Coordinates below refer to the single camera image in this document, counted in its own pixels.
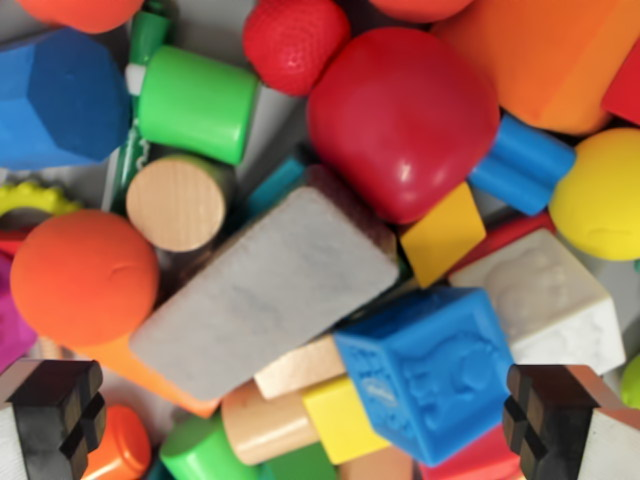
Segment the black-padded metal gripper left finger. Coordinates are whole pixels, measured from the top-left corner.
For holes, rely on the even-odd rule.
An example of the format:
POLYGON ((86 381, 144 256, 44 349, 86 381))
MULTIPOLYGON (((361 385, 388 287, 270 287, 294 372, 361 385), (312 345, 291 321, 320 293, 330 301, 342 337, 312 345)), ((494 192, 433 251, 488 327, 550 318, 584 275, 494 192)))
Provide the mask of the black-padded metal gripper left finger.
POLYGON ((96 361, 21 359, 1 375, 1 477, 80 479, 102 440, 96 361))

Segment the black-padded metal gripper right finger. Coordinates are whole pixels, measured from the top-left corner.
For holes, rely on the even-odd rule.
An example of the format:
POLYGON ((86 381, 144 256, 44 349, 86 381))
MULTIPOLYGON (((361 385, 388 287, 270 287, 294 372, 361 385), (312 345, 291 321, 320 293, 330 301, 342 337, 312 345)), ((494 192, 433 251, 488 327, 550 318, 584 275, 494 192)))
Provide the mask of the black-padded metal gripper right finger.
POLYGON ((639 411, 586 365, 512 365, 503 431, 527 479, 637 479, 639 411))

